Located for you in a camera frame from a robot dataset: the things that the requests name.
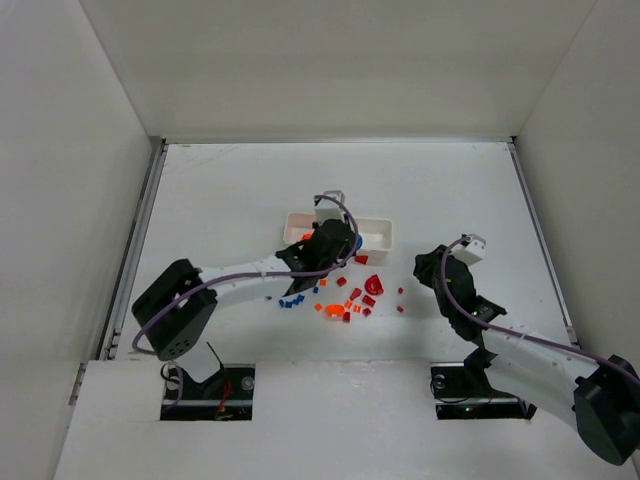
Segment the red cube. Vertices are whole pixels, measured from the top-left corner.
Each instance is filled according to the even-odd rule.
[[[371,298],[369,295],[365,295],[364,297],[362,297],[362,303],[369,305],[370,307],[373,307],[376,304],[376,301]]]
[[[356,298],[358,298],[360,296],[361,293],[362,293],[362,290],[360,290],[359,288],[354,288],[353,289],[353,293],[351,294],[349,299],[350,300],[355,300]]]

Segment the white panel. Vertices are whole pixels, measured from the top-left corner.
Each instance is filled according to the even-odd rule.
[[[83,0],[151,134],[507,135],[593,0]]]
[[[0,478],[53,474],[149,154],[77,0],[0,1]]]
[[[252,421],[157,422],[156,362],[92,363],[56,480],[636,479],[544,412],[437,421],[428,369],[259,364]]]
[[[131,301],[176,259],[225,266],[284,248],[288,212],[312,212],[313,195],[336,188],[356,217],[393,221],[386,265],[348,266],[292,310],[260,299],[215,311],[203,339],[223,361],[464,359],[473,346],[456,336],[432,291],[412,275],[415,255],[461,232],[487,239],[486,259],[473,266],[478,291],[511,318],[568,341],[504,143],[172,145]],[[345,325],[313,308],[343,303],[373,273],[386,293],[371,317],[354,315]],[[335,284],[340,275],[349,282],[342,289]],[[118,358],[131,356],[138,331],[129,313]]]
[[[518,138],[581,340],[640,367],[640,3],[599,1]]]

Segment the white wall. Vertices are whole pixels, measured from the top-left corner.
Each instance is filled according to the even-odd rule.
[[[518,137],[584,344],[640,368],[640,2],[599,0]]]
[[[0,478],[53,474],[149,142],[77,0],[0,0]]]
[[[150,134],[515,135],[593,0],[82,0]]]

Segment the robotic arm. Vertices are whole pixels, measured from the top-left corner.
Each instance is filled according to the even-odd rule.
[[[175,362],[204,396],[219,389],[224,371],[213,349],[200,340],[214,310],[267,296],[296,295],[337,268],[354,253],[357,241],[357,227],[343,202],[340,191],[317,196],[311,237],[265,259],[203,269],[187,259],[173,262],[133,304],[141,327],[134,348],[146,335],[153,350],[138,350]]]
[[[640,447],[638,382],[591,358],[532,343],[517,334],[526,331],[526,327],[508,321],[502,307],[476,294],[467,264],[482,258],[484,240],[471,235],[461,244],[462,248],[446,258],[449,292],[445,291],[441,273],[447,250],[444,245],[429,254],[418,255],[413,274],[421,284],[435,291],[440,313],[449,319],[455,332],[478,346],[465,361],[474,381],[548,411],[576,430],[596,455],[622,465]],[[502,328],[483,328],[456,307]],[[535,332],[527,332],[526,336],[541,338]],[[609,362],[638,378],[626,360],[612,356]]]

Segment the plastic container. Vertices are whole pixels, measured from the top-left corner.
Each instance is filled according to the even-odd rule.
[[[312,224],[316,221],[313,213],[290,213],[284,227],[284,243],[292,245],[313,231]],[[358,255],[369,257],[368,265],[380,264],[393,247],[393,222],[384,218],[359,218],[358,232],[362,237],[362,247]]]

